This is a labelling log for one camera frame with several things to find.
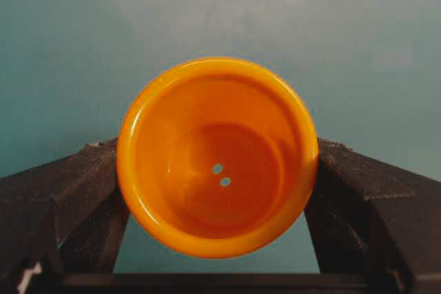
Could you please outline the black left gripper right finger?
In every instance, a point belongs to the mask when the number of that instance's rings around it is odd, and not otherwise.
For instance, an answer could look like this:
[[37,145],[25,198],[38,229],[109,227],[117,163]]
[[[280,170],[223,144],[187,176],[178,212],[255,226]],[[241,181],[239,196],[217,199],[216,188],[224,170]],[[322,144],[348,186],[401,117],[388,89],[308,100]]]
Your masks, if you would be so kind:
[[322,273],[361,275],[373,293],[440,292],[440,183],[318,141],[305,209]]

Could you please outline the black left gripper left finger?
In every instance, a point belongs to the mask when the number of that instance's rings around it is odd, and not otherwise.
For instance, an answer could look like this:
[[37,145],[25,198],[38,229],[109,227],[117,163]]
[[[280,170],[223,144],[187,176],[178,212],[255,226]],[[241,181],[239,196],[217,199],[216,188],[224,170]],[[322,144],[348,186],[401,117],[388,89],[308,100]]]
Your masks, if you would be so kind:
[[115,138],[1,179],[1,292],[25,271],[111,273],[129,211],[118,188]]

